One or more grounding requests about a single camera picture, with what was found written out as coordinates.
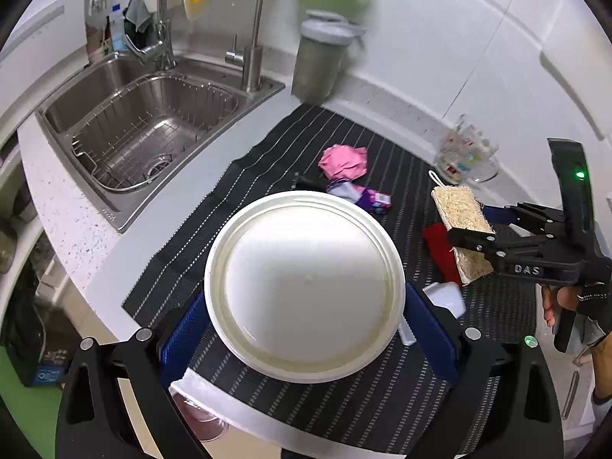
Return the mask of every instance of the sink drain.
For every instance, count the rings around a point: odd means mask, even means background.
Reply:
[[[149,165],[149,169],[146,172],[146,179],[153,180],[159,174],[167,168],[172,163],[172,155],[169,153],[166,155],[160,155],[155,157],[151,164]]]

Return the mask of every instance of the loofah sponge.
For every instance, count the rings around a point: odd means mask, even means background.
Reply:
[[[436,202],[438,212],[447,230],[463,228],[465,230],[495,233],[485,217],[480,205],[468,187],[436,187],[431,196]],[[453,248],[455,262],[459,270],[461,282],[469,285],[481,276],[493,272],[493,267],[480,252]]]

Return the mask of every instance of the white wall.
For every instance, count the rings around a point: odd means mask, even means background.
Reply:
[[[237,33],[245,43],[252,19],[252,10],[246,9],[253,9],[254,1],[206,0],[198,22],[178,19],[175,29],[192,35]],[[260,41],[295,54],[299,24],[308,8],[338,11],[365,25],[368,33],[352,50],[351,73],[448,125],[463,113],[472,115],[500,143],[504,168],[546,205],[560,204],[546,137],[582,142],[591,168],[596,217],[612,242],[612,214],[605,199],[612,193],[606,178],[612,174],[610,139],[597,138],[541,61],[562,1],[265,0]],[[594,32],[598,39],[605,38],[600,27]],[[585,67],[593,72],[603,69],[598,65],[608,59],[606,54],[612,57],[612,45],[604,42],[597,53],[585,53],[592,57]],[[565,54],[575,53],[569,47]],[[612,73],[599,80],[612,87]],[[589,108],[609,112],[604,99],[597,102]],[[608,133],[610,127],[602,131]]]

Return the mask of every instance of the stainless steel sink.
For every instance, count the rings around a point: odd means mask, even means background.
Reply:
[[[115,53],[71,78],[36,115],[71,176],[120,232],[195,155],[282,83],[240,90],[234,69],[179,59],[156,72]]]

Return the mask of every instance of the kitchen faucet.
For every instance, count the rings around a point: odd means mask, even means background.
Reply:
[[[106,10],[106,0],[90,0],[90,15]],[[124,34],[126,47],[143,63],[154,60],[161,70],[172,69],[176,62],[172,51],[170,19],[166,17],[168,0],[157,0],[157,16],[155,20],[155,35],[157,41],[144,48],[137,47],[130,36]]]
[[[225,53],[225,62],[243,68],[243,81],[241,88],[247,93],[256,91],[261,87],[261,57],[262,47],[257,44],[259,36],[259,21],[261,21],[261,8],[264,0],[257,0],[255,16],[253,16],[253,33],[251,43],[244,48],[243,53],[236,51],[236,37],[231,51]]]
[[[253,16],[253,32],[251,43],[244,48],[243,53],[236,51],[236,37],[231,51],[225,54],[225,62],[238,65],[243,69],[241,89],[247,93],[259,90],[261,87],[261,59],[262,47],[258,44],[259,22],[261,21],[261,9],[264,0],[257,0],[255,4],[255,16]],[[106,0],[90,0],[90,15],[106,10]],[[124,35],[124,43],[141,62],[155,60],[162,70],[172,69],[176,65],[172,51],[170,36],[170,20],[166,17],[168,0],[157,0],[157,21],[155,22],[155,33],[157,42],[143,49],[136,47],[130,36]]]

